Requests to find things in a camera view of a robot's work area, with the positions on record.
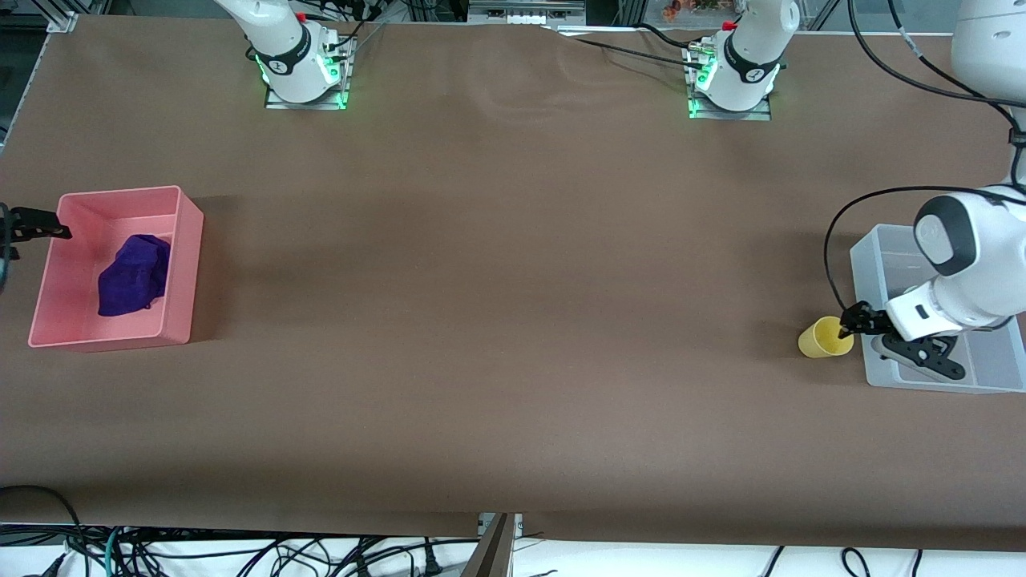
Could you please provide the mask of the yellow plastic cup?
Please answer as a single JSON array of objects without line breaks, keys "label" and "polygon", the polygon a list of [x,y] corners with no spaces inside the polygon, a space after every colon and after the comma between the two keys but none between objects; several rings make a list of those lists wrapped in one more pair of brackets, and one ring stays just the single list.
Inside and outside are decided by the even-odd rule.
[{"label": "yellow plastic cup", "polygon": [[854,336],[844,331],[842,319],[821,317],[798,337],[798,350],[811,359],[843,357],[855,342]]}]

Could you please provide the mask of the purple cloth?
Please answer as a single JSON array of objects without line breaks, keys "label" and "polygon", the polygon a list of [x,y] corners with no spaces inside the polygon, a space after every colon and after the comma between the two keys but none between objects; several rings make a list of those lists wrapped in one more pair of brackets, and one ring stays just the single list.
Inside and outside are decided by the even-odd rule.
[{"label": "purple cloth", "polygon": [[155,235],[131,235],[98,274],[98,316],[123,315],[150,309],[168,286],[172,246]]}]

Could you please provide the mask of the clear plastic bin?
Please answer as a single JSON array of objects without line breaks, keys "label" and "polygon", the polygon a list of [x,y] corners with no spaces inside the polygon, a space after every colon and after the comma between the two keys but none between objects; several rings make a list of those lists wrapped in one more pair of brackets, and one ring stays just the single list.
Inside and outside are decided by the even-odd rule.
[{"label": "clear plastic bin", "polygon": [[[868,301],[875,310],[882,310],[887,300],[935,275],[909,226],[876,225],[850,249],[850,263],[857,301]],[[1026,393],[1026,347],[1014,319],[997,331],[959,335],[951,355],[968,371],[959,383],[939,382],[881,358],[871,348],[872,337],[861,337],[862,364],[872,386],[972,394]]]}]

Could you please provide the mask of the pink plastic bin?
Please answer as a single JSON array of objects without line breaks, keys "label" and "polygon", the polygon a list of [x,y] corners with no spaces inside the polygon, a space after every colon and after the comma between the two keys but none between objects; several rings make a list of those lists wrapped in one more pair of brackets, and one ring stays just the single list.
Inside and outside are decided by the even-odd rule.
[{"label": "pink plastic bin", "polygon": [[[51,240],[28,344],[106,352],[187,343],[191,336],[203,211],[175,185],[61,197],[56,219],[69,240]],[[164,294],[118,317],[98,313],[98,278],[135,235],[169,246]]]}]

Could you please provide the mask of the brown table cover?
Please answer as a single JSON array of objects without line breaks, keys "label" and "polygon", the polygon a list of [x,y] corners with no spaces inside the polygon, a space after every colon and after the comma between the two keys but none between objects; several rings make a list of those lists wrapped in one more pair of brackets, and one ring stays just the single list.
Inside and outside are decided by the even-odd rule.
[{"label": "brown table cover", "polygon": [[1026,394],[807,359],[849,200],[1004,178],[993,110],[799,36],[770,122],[552,30],[399,23],[349,108],[264,109],[232,21],[49,38],[0,200],[176,185],[204,213],[192,340],[28,333],[0,296],[0,485],[85,523],[1026,551]]}]

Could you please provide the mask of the grey power strip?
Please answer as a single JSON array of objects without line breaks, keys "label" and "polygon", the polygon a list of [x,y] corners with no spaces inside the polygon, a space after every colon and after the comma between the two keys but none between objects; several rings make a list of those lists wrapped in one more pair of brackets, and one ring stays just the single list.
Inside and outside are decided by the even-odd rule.
[{"label": "grey power strip", "polygon": [[467,0],[469,23],[586,26],[585,0]]}]

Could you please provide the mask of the dark metal post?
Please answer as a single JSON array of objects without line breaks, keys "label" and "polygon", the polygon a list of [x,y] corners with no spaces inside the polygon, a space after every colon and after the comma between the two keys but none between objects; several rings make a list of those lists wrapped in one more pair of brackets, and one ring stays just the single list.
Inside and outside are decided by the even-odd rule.
[{"label": "dark metal post", "polygon": [[521,514],[483,514],[484,533],[459,577],[510,577],[513,545],[523,533]]}]

